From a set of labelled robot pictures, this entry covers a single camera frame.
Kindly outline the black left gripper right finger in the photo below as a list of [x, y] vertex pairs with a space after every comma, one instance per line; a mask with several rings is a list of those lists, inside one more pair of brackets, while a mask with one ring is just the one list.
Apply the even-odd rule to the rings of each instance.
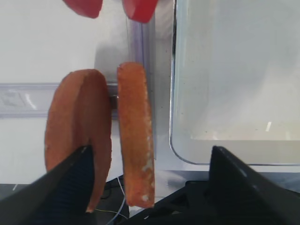
[[263, 177], [224, 147], [212, 148], [204, 184], [206, 225], [300, 223], [300, 195]]

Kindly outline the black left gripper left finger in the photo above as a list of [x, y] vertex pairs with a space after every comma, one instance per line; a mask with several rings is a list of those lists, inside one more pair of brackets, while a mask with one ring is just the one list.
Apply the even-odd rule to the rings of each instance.
[[93, 225], [87, 213], [94, 186], [91, 146], [78, 148], [51, 171], [0, 202], [2, 225]]

